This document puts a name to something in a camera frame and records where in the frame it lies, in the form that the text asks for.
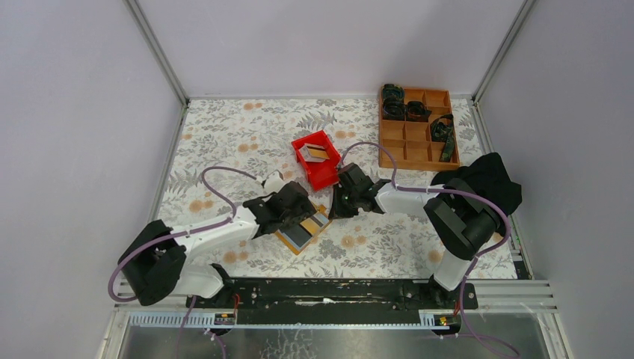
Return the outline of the dark credit card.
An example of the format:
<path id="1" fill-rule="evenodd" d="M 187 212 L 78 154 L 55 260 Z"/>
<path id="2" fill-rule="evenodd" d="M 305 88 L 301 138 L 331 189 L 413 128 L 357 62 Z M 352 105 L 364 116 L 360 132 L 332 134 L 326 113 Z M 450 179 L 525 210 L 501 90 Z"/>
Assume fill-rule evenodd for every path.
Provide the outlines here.
<path id="1" fill-rule="evenodd" d="M 303 230 L 300 225 L 281 231 L 280 238 L 293 252 L 297 253 L 302 252 L 312 240 L 312 236 Z"/>

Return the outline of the gold VIP credit card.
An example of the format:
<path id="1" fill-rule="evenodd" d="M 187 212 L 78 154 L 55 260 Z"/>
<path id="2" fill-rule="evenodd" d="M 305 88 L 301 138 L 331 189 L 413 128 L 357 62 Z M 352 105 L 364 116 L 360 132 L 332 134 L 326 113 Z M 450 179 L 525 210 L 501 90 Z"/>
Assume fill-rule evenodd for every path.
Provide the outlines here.
<path id="1" fill-rule="evenodd" d="M 318 235 L 330 223 L 327 216 L 317 212 L 300 223 L 300 227 L 309 233 L 310 236 Z"/>

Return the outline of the yellow leather card holder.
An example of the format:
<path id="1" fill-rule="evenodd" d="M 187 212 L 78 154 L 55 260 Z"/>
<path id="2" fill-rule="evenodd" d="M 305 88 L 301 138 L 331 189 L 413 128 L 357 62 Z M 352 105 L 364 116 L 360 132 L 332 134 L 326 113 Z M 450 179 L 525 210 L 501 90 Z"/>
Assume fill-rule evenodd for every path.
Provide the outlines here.
<path id="1" fill-rule="evenodd" d="M 295 255 L 304 251 L 330 224 L 326 207 L 315 205 L 315 208 L 316 213 L 300 224 L 275 233 L 275 236 Z"/>

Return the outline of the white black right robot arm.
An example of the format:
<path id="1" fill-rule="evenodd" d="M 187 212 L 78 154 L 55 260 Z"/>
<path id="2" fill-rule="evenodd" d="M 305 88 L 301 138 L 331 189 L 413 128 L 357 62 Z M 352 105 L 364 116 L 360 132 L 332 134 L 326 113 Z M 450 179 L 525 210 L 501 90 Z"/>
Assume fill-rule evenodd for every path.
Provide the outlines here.
<path id="1" fill-rule="evenodd" d="M 506 222 L 505 213 L 497 205 L 477 195 L 462 179 L 428 187 L 403 187 L 392 179 L 374 181 L 356 164 L 341 168 L 338 177 L 328 214 L 331 220 L 353 218 L 361 211 L 429 220 L 445 247 L 428 289 L 436 307 L 447 308 L 458 299 L 458 287 L 480 249 Z"/>

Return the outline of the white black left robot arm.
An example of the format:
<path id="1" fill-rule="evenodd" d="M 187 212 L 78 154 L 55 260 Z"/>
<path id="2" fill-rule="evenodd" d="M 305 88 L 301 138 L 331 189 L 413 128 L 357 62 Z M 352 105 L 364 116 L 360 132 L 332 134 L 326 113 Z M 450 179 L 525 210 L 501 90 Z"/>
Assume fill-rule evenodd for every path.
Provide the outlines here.
<path id="1" fill-rule="evenodd" d="M 169 295 L 196 295 L 213 307 L 223 307 L 232 297 L 228 277 L 212 265 L 197 263 L 198 257 L 227 243 L 296 227 L 316 212 L 307 191 L 291 181 L 279 191 L 234 207 L 226 218 L 180 227 L 152 221 L 124 251 L 111 275 L 115 280 L 121 274 L 133 295 L 116 295 L 113 281 L 108 283 L 108 294 L 117 302 L 138 301 L 142 306 L 154 305 Z"/>

